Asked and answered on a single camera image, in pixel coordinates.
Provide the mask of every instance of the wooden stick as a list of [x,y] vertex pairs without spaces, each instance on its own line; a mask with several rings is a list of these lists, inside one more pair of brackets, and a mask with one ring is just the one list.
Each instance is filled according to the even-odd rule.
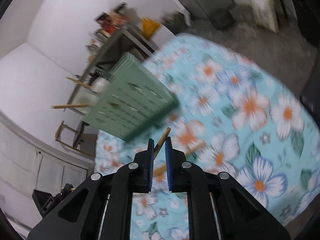
[[83,82],[81,82],[79,80],[76,80],[76,79],[73,79],[73,78],[70,78],[70,77],[66,77],[66,79],[72,80],[74,83],[77,83],[77,84],[83,86],[84,88],[92,90],[92,86],[89,86],[86,83],[83,83]]
[[163,146],[164,144],[164,141],[166,140],[166,138],[168,137],[169,133],[171,131],[171,128],[170,127],[167,127],[164,131],[164,133],[162,134],[160,140],[158,141],[156,147],[155,147],[155,150],[154,150],[154,155],[153,155],[153,159],[155,159],[161,149],[161,147]]
[[[191,155],[191,153],[196,152],[197,150],[200,150],[201,148],[205,147],[206,145],[207,144],[205,143],[205,141],[202,141],[201,143],[197,144],[193,148],[187,150],[185,152],[185,156],[188,157],[189,155]],[[153,172],[153,176],[159,176],[163,172],[165,172],[166,170],[167,170],[166,164],[163,164],[159,168],[155,169],[155,171]]]
[[61,108],[81,108],[81,107],[88,107],[90,104],[75,104],[75,105],[56,105],[51,106],[52,109],[61,109]]

